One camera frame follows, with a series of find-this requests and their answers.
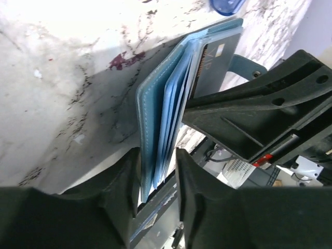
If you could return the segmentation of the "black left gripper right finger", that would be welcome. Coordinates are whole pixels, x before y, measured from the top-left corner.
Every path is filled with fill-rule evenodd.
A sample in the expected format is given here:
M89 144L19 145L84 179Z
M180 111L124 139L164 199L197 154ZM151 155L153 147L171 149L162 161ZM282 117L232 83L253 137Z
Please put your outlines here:
M234 189L176 150L186 248L331 248L330 187Z

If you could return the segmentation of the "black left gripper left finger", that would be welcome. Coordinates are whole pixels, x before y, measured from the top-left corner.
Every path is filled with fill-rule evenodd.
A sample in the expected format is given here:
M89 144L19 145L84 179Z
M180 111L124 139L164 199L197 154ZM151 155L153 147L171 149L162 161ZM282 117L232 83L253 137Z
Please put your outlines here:
M64 193L1 188L1 248L129 248L137 214L139 148Z

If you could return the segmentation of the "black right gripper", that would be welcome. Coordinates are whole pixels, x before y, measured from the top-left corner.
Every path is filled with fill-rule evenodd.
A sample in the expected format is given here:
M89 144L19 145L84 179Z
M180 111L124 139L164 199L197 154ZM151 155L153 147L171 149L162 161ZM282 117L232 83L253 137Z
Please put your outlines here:
M255 167L331 179L331 68L303 50L254 80L188 101L183 122Z

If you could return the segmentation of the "blue leather card holder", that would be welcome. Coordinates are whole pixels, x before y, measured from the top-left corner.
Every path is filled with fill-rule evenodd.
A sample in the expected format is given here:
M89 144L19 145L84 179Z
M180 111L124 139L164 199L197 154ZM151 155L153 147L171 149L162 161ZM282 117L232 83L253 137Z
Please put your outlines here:
M147 201L151 189L157 188L168 171L184 109L190 100L202 40L239 29L243 32L243 19L231 18L184 36L138 86L135 101L141 137L142 202ZM252 80L267 70L234 52L227 72Z

